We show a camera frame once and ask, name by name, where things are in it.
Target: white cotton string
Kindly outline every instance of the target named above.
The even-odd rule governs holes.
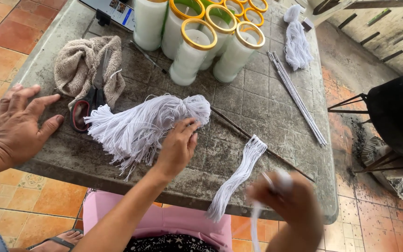
[[[203,126],[209,122],[210,113],[210,103],[203,95],[182,100],[165,94],[117,114],[104,105],[84,119],[85,123],[91,123],[88,135],[114,155],[111,164],[121,161],[121,174],[130,168],[127,181],[137,163],[143,161],[152,165],[155,154],[161,149],[160,139],[175,122],[195,117]]]
[[[113,76],[115,76],[115,74],[117,74],[118,72],[122,71],[122,68],[119,69],[118,71],[114,72],[112,75],[110,75],[110,79],[113,78]]]
[[[270,190],[275,193],[279,194],[282,197],[288,192],[292,190],[293,187],[293,179],[285,170],[277,169],[279,181],[277,184],[274,184],[271,179],[267,176],[267,174],[262,173],[264,178],[266,179]],[[259,201],[253,202],[254,208],[251,211],[251,242],[253,243],[254,252],[261,252],[261,248],[259,246],[259,240],[257,239],[257,219],[261,215],[263,205]]]
[[[296,4],[288,8],[284,14],[284,21],[289,23],[285,46],[286,61],[294,71],[298,68],[306,68],[313,60],[309,52],[309,43],[304,34],[304,27],[298,21],[300,11],[301,6]]]
[[[220,187],[209,206],[206,216],[214,222],[219,222],[225,213],[229,199],[240,184],[245,182],[253,170],[254,164],[259,157],[266,151],[267,145],[263,143],[256,135],[248,141],[243,148],[242,163],[234,174]]]

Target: concrete table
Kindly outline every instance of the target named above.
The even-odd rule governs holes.
[[[269,2],[261,27],[266,36],[265,46],[238,74],[234,82],[222,84],[212,75],[212,67],[198,73],[195,82],[188,87],[172,83],[168,75],[154,67],[136,48],[129,44],[132,34],[118,26],[101,27],[95,12],[69,0],[45,32],[24,66],[15,77],[14,83],[42,86],[40,95],[56,93],[53,67],[59,50],[70,40],[100,35],[118,35],[122,39],[122,75],[126,87],[115,104],[115,112],[127,110],[142,103],[150,95],[166,92],[179,97],[202,94],[227,117],[239,124],[250,134],[258,135],[268,146],[282,157],[310,175],[316,195],[326,217],[326,223],[336,220],[338,197],[334,175],[331,146],[321,148],[316,142],[299,109],[291,100],[277,73],[266,55],[267,50],[277,51],[283,59],[285,9],[278,3]],[[289,71],[292,81],[306,107],[312,113],[326,140],[330,142],[328,117],[322,81],[322,72],[315,30],[306,34],[314,61],[306,70]],[[168,69],[172,63],[161,50],[150,56],[160,66]],[[119,176],[117,167],[110,165],[111,155],[106,155],[102,146],[88,135],[75,133],[69,126],[67,104],[72,100],[63,97],[48,107],[41,121],[56,114],[66,118],[45,144],[42,151],[17,169],[73,184],[97,188],[107,192],[125,194],[149,169],[140,164],[128,182]],[[196,153],[184,169],[157,198],[158,202],[201,209],[208,209],[220,186],[233,174],[242,160],[245,139],[237,130],[215,114],[210,124],[199,130]],[[254,180],[262,171],[276,167],[288,169],[281,161],[264,154],[256,163],[249,180]],[[250,216],[251,207],[244,198],[245,184],[232,195],[226,213]],[[282,220],[272,210],[264,210],[261,218]]]

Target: tiled floor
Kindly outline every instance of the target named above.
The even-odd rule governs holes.
[[[65,1],[0,0],[0,97]],[[323,78],[328,105],[355,95],[325,67]],[[361,105],[353,104],[350,108],[364,109]],[[350,178],[343,172],[355,165],[354,136],[345,117],[330,113],[329,119],[340,212],[334,224],[325,226],[318,251],[403,252],[403,201],[391,196],[369,176]],[[0,173],[0,233],[8,247],[27,247],[73,226],[83,228],[80,209],[85,191],[81,186],[14,169]],[[251,251],[249,219],[232,218],[234,251]],[[262,249],[285,224],[259,220]]]

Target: stick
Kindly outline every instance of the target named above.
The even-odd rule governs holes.
[[[232,122],[228,117],[224,116],[220,111],[216,110],[215,108],[213,108],[211,106],[211,110],[214,111],[216,114],[218,114],[221,118],[223,118],[225,121],[227,121],[229,124],[231,124],[234,128],[236,128],[238,131],[242,132],[242,134],[246,135],[249,139],[251,138],[251,135],[248,134],[248,132],[246,132],[245,130],[243,130],[242,128],[240,128],[236,123]],[[307,179],[309,179],[310,181],[315,183],[315,180],[313,180],[311,177],[309,177],[307,174],[305,174],[303,171],[301,171],[300,169],[296,168],[294,165],[292,165],[289,161],[285,160],[283,157],[281,157],[280,155],[274,153],[273,151],[271,151],[269,148],[267,148],[266,152],[268,152],[270,155],[272,155],[275,158],[278,158],[279,160],[281,160],[283,163],[287,164],[290,168],[296,170],[297,172],[301,173],[301,175],[303,175],[304,177],[306,177]]]

